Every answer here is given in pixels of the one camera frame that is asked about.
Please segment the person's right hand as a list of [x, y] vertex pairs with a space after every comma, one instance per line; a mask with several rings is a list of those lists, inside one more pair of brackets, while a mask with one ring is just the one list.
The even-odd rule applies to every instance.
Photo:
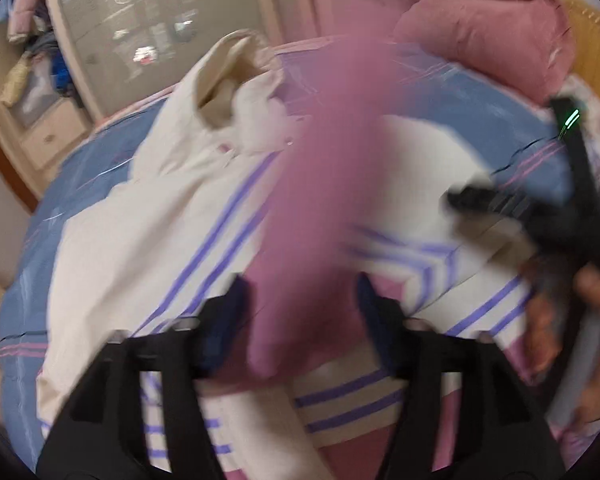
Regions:
[[[526, 304], [526, 332], [524, 353], [533, 377], [546, 374], [562, 351], [562, 336], [558, 325], [562, 322], [562, 306], [573, 290], [586, 305], [600, 313], [600, 269], [588, 264], [581, 269], [572, 285], [564, 292], [548, 284], [541, 271], [541, 261], [529, 261], [522, 268], [522, 275], [533, 286], [532, 296]], [[573, 425], [583, 429], [600, 420], [600, 357], [595, 372], [580, 395], [574, 412]]]

